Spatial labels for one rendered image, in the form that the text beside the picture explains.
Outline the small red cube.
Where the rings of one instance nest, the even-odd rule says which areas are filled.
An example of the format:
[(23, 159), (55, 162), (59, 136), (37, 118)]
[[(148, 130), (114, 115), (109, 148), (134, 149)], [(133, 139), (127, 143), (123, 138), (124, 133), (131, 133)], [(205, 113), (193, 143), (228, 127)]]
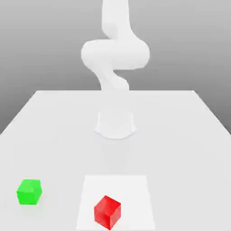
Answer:
[(121, 203), (105, 195), (94, 206), (94, 221), (111, 230), (121, 218)]

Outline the small green cube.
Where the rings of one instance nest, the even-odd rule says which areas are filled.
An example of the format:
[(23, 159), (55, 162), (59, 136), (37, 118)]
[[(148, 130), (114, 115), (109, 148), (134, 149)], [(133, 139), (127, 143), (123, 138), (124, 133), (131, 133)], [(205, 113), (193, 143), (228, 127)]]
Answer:
[(42, 195), (41, 181), (37, 179), (23, 179), (16, 193), (19, 204), (37, 205)]

